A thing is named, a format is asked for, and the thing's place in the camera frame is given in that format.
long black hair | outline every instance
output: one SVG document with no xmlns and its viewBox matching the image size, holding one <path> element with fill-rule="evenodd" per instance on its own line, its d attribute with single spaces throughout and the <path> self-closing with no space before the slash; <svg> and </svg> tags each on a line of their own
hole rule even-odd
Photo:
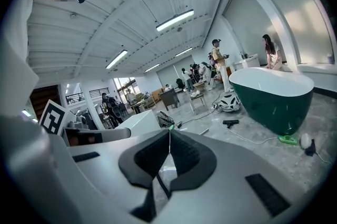
<svg viewBox="0 0 337 224">
<path fill-rule="evenodd" d="M 267 51 L 267 53 L 275 55 L 276 54 L 275 46 L 274 43 L 271 41 L 269 35 L 265 34 L 262 36 L 262 38 L 266 40 L 265 50 Z"/>
</svg>

green bathtub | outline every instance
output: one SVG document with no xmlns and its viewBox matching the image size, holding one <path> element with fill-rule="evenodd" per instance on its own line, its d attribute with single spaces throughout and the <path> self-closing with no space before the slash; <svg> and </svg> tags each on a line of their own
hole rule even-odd
<svg viewBox="0 0 337 224">
<path fill-rule="evenodd" d="M 304 76 L 266 68 L 240 69 L 230 76 L 251 118 L 277 135 L 294 134 L 312 99 L 314 82 Z"/>
</svg>

black railing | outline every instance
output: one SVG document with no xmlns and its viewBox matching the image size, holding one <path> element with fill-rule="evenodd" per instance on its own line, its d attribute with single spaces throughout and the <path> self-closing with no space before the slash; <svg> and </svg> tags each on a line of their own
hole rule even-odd
<svg viewBox="0 0 337 224">
<path fill-rule="evenodd" d="M 82 92 L 65 96 L 65 98 L 68 104 L 74 104 L 74 103 L 84 100 L 84 96 Z"/>
<path fill-rule="evenodd" d="M 101 89 L 96 89 L 96 90 L 91 90 L 89 91 L 90 93 L 90 97 L 92 98 L 95 98 L 95 97 L 98 97 L 98 96 L 102 96 L 102 93 L 107 93 L 109 94 L 109 88 L 101 88 Z"/>
</svg>

white cable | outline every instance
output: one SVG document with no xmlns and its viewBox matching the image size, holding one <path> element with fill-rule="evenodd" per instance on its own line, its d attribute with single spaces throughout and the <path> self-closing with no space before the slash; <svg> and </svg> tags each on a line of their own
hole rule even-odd
<svg viewBox="0 0 337 224">
<path fill-rule="evenodd" d="M 321 159 L 323 162 L 325 162 L 325 163 L 327 163 L 327 164 L 330 164 L 330 165 L 332 165 L 332 163 L 331 163 L 331 162 L 329 162 L 329 161 L 326 161 L 326 160 L 322 159 L 322 158 L 321 158 L 321 156 L 320 156 L 320 154 L 318 154 L 317 152 L 315 152 L 315 153 L 317 154 L 317 156 L 319 156 L 319 157 L 320 157 L 320 159 Z"/>
<path fill-rule="evenodd" d="M 266 140 L 264 140 L 264 141 L 262 141 L 262 142 L 254 142 L 254 141 L 252 141 L 252 140 L 249 140 L 249 139 L 247 139 L 247 138 L 242 137 L 242 136 L 239 135 L 239 134 L 236 134 L 235 132 L 233 132 L 232 130 L 230 130 L 230 129 L 228 129 L 228 128 L 225 128 L 224 126 L 222 126 L 222 124 L 221 124 L 219 121 L 217 121 L 217 122 L 218 122 L 218 123 L 221 125 L 221 127 L 223 127 L 224 129 L 229 130 L 229 131 L 232 132 L 233 134 L 238 135 L 241 139 L 246 140 L 246 141 L 249 141 L 249 142 L 252 142 L 253 144 L 256 144 L 256 145 L 260 145 L 260 144 L 263 144 L 264 142 L 266 142 L 266 141 L 268 141 L 268 140 L 272 140 L 272 139 L 276 139 L 276 138 L 277 138 L 277 137 L 273 137 L 273 138 L 268 138 L 268 139 L 266 139 Z"/>
</svg>

black rubber pad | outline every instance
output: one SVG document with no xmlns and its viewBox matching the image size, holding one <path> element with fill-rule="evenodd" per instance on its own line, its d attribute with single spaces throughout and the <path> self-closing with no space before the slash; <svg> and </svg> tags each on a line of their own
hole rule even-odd
<svg viewBox="0 0 337 224">
<path fill-rule="evenodd" d="M 99 154 L 97 152 L 90 152 L 90 153 L 86 153 L 86 154 L 82 154 L 82 155 L 77 155 L 77 156 L 73 156 L 73 159 L 75 162 L 80 162 L 80 161 L 85 161 L 88 159 L 93 159 L 98 157 Z"/>
<path fill-rule="evenodd" d="M 260 174 L 245 177 L 271 216 L 275 217 L 290 207 L 273 186 Z"/>
</svg>

